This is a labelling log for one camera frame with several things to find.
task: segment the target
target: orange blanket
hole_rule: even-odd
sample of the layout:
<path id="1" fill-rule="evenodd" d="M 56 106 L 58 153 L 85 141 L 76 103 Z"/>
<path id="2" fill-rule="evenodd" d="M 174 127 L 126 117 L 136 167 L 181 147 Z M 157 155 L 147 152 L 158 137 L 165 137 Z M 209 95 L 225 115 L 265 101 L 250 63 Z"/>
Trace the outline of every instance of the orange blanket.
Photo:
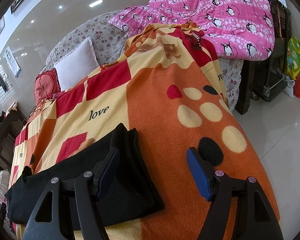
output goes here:
<path id="1" fill-rule="evenodd" d="M 199 195 L 186 150 L 202 137 L 221 148 L 218 169 L 234 178 L 258 179 L 279 219 L 268 177 L 227 107 L 216 52 L 202 35 L 194 23 L 149 25 L 127 41 L 116 62 L 94 70 L 56 100 L 42 102 L 17 138 L 10 185 L 25 165 L 38 173 L 122 122 L 137 129 L 143 159 L 166 208 L 107 227 L 110 239 L 197 238 L 210 203 Z M 235 211 L 232 203 L 224 239 L 231 239 Z M 23 229 L 18 226 L 19 236 Z M 75 235 L 82 239 L 80 231 Z"/>

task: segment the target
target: white tiled floor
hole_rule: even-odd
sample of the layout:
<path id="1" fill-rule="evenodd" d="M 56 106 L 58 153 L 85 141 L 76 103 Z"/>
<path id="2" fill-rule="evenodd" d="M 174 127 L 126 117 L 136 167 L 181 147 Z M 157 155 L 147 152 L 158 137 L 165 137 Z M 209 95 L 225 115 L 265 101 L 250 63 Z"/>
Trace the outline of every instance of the white tiled floor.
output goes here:
<path id="1" fill-rule="evenodd" d="M 245 115 L 233 112 L 271 181 L 285 240 L 300 230 L 300 99 L 281 93 L 271 103 L 250 100 Z"/>

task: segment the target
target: white pillow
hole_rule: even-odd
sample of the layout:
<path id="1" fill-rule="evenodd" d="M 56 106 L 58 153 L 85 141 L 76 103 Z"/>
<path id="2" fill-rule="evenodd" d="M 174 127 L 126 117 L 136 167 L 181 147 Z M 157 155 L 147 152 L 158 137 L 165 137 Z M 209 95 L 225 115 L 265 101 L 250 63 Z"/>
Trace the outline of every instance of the white pillow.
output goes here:
<path id="1" fill-rule="evenodd" d="M 99 67 L 91 38 L 86 38 L 53 66 L 57 70 L 61 91 L 74 87 Z"/>
<path id="2" fill-rule="evenodd" d="M 9 180 L 9 171 L 7 169 L 5 169 L 4 171 L 0 171 L 0 204 L 2 204 L 2 202 L 4 201 L 4 194 L 6 194 L 9 189 Z"/>

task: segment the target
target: calendar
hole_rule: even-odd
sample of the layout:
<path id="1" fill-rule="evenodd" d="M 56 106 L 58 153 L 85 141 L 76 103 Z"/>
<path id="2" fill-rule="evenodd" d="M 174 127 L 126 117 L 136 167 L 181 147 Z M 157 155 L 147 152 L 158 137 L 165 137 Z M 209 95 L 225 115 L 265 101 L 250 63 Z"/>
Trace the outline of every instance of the calendar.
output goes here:
<path id="1" fill-rule="evenodd" d="M 7 63 L 8 63 L 8 66 L 9 66 L 11 72 L 15 75 L 15 77 L 18 77 L 21 72 L 21 69 L 20 69 L 14 55 L 12 54 L 12 51 L 9 46 L 6 48 L 6 51 L 4 52 L 4 56 L 7 60 Z"/>

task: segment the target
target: pink penguin blanket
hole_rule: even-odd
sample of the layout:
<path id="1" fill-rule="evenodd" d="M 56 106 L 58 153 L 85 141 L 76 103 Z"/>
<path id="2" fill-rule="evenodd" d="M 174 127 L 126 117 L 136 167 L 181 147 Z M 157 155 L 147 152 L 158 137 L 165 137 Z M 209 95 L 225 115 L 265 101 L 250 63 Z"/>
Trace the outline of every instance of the pink penguin blanket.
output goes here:
<path id="1" fill-rule="evenodd" d="M 268 0 L 150 0 L 146 6 L 127 7 L 109 20 L 135 36 L 151 23 L 194 21 L 218 57 L 260 61 L 274 47 L 274 23 Z"/>

